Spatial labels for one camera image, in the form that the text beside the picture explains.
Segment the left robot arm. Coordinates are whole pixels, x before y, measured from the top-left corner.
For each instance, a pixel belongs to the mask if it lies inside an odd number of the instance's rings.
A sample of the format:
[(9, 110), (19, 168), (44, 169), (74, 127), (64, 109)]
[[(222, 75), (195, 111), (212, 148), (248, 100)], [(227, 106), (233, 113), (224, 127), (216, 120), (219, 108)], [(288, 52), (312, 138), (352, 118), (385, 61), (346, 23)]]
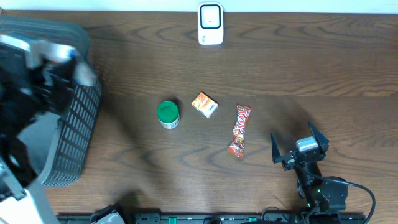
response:
[(76, 181), (101, 100), (86, 40), (1, 35), (1, 222), (127, 223), (118, 205), (59, 217), (45, 186)]

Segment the green lid white jar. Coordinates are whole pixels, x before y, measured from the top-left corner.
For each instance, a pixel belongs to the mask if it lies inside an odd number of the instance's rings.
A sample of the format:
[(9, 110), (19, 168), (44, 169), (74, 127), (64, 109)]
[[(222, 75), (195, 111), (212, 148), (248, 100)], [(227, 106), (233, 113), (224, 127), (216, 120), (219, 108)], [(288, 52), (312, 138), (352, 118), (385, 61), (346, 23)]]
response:
[(157, 108), (157, 117), (164, 128), (176, 128), (180, 122), (178, 106), (172, 101), (161, 102)]

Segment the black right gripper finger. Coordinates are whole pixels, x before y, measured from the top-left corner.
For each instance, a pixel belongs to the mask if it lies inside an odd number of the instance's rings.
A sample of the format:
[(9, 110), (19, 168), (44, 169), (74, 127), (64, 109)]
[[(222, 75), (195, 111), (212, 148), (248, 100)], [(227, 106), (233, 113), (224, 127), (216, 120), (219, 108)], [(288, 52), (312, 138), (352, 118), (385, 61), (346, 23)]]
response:
[(279, 148), (277, 146), (277, 143), (275, 141), (275, 138), (272, 133), (270, 133), (271, 136), (271, 143), (272, 143), (272, 161), (274, 164), (280, 163), (282, 161), (282, 156), (280, 154)]
[(323, 152), (327, 152), (329, 147), (329, 139), (327, 139), (321, 132), (319, 132), (319, 130), (314, 126), (311, 121), (308, 122), (308, 125), (312, 136), (315, 138), (316, 142), (319, 145), (319, 148), (321, 148)]

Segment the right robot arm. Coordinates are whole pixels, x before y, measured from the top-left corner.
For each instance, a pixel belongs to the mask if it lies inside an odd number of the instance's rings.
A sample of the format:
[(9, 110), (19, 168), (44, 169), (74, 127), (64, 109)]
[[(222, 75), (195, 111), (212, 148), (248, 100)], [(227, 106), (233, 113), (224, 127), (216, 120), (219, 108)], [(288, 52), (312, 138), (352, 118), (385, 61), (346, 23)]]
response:
[(308, 208), (299, 213), (299, 223), (340, 223), (339, 212), (346, 208), (348, 186), (339, 177), (323, 177), (317, 162), (322, 161), (329, 140), (308, 123), (311, 136), (296, 142), (289, 155), (282, 156), (275, 141), (272, 142), (272, 161), (281, 163), (285, 171), (294, 170), (299, 197), (307, 201)]

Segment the white blue medicine box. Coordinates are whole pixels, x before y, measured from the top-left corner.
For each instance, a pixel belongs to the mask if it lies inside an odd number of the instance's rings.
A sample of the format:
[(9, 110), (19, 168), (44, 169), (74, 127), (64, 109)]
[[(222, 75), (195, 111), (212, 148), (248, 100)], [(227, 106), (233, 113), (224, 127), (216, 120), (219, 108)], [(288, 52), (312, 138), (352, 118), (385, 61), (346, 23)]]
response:
[(96, 75), (74, 47), (47, 40), (34, 40), (25, 52), (25, 64), (29, 69), (38, 68), (43, 64), (43, 59), (56, 65), (76, 59), (77, 65), (75, 71), (72, 72), (73, 81), (76, 81), (77, 85), (95, 86)]

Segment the red Top candy bar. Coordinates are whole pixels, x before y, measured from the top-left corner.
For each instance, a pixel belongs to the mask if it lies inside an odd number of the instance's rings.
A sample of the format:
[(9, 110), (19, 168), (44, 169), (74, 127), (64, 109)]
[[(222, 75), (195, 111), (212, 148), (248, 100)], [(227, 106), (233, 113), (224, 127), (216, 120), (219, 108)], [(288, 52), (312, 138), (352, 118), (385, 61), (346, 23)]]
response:
[(252, 108), (249, 106), (236, 105), (237, 120), (233, 127), (233, 141), (228, 147), (228, 151), (237, 158), (242, 159), (244, 155), (244, 135)]

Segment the orange small carton box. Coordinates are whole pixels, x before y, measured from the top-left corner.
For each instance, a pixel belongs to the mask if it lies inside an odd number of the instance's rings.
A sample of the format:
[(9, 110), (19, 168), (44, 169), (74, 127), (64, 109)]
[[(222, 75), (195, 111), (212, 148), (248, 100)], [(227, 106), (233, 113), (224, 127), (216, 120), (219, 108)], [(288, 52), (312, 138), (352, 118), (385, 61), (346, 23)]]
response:
[(201, 92), (192, 102), (192, 106), (206, 118), (210, 118), (218, 108), (218, 103)]

